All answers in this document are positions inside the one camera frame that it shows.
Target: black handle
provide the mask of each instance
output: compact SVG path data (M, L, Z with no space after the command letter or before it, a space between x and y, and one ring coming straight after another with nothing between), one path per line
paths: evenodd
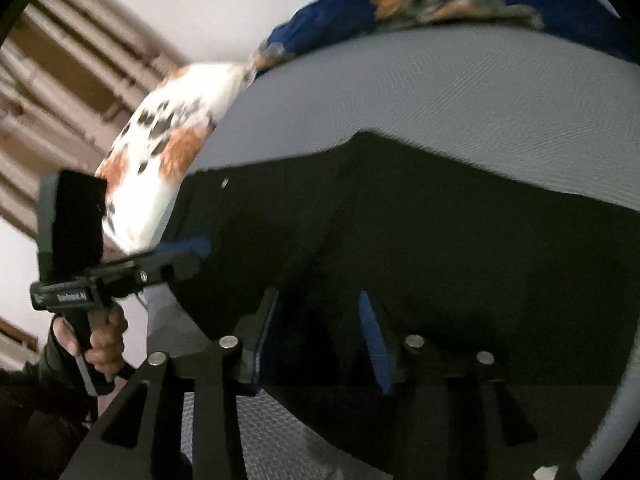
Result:
M66 322L71 325L71 328L78 338L80 343L80 349L82 354L91 348L91 328L89 327L89 319L86 312L83 310L69 310L64 313ZM85 376L84 370L82 370L82 362L88 376ZM86 362L84 357L82 362L78 363L81 368L82 377L85 382L87 392L91 396L103 396L110 394L114 389L114 383L108 382L104 374L97 371L93 365Z

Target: gray mesh fabric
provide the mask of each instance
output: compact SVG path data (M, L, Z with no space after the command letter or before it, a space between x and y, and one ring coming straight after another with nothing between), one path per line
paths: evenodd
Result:
M371 36L293 60L237 99L190 171L317 152L362 129L640 210L640 68L497 25ZM168 294L148 298L149 351L199 349L202 333ZM584 480L599 479L620 452L640 418L639 399L636 346L610 413L578 464ZM325 457L334 465L323 465L302 443L312 432L274 399L242 399L239 412L252 478L314 479L332 470L359 478L363 465L330 447ZM277 444L267 444L262 431ZM260 469L267 465L274 469Z

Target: metal bolt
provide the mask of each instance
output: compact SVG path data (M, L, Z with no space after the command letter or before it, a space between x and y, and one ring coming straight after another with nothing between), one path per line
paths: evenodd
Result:
M153 352L146 360L152 366L160 366L166 361L166 354L164 352Z
M491 352L478 352L476 354L476 359L481 365L492 365L495 363L495 357Z
M404 342L410 348L422 348L424 346L424 338L417 334L408 335Z
M234 335L225 335L220 338L219 344L222 348L234 348L238 344L238 338Z

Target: hand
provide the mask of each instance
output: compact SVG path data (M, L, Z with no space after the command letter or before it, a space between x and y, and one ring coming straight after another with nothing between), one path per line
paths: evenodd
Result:
M124 366L122 334L128 327L129 323L124 317L122 307L115 305L109 313L107 324L99 326L91 332L92 347L84 353L86 361L103 374L113 375L122 370ZM74 357L80 355L80 343L62 317L57 317L53 322L53 334L60 346L67 352Z

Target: black clamp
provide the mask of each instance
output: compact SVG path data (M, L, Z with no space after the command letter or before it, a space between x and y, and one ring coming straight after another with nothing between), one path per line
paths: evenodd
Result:
M505 444L517 446L537 439L491 352L446 351L412 334L404 339L398 362L408 382L398 385L402 403L394 478L485 478L488 463L481 383L494 387Z
M259 390L260 354L278 306L265 291L233 335L203 352L151 354L73 456L61 480L246 480L236 395ZM180 453L184 394L194 392L193 471Z

